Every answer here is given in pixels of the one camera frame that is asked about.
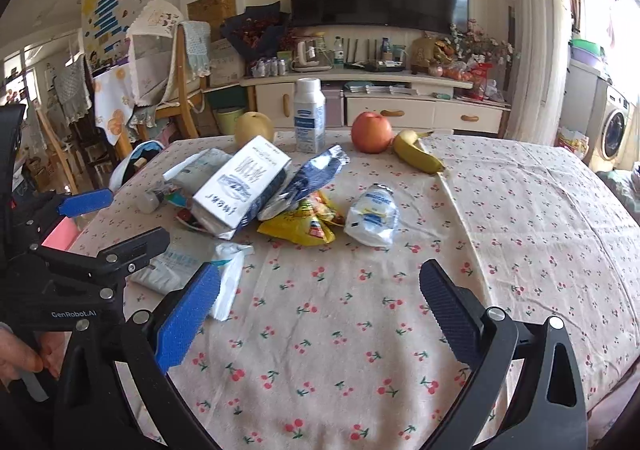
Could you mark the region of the person's left hand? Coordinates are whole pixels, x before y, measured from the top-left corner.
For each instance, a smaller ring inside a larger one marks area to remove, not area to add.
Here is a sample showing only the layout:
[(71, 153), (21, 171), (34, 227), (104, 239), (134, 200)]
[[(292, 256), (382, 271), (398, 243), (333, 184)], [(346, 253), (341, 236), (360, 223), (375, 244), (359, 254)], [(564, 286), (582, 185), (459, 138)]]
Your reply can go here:
[(43, 332), (39, 335), (39, 348), (33, 350), (7, 327), (1, 326), (0, 360), (1, 384), (8, 386), (20, 378), (20, 372), (39, 373), (48, 370), (57, 380), (63, 366), (67, 344), (65, 333)]

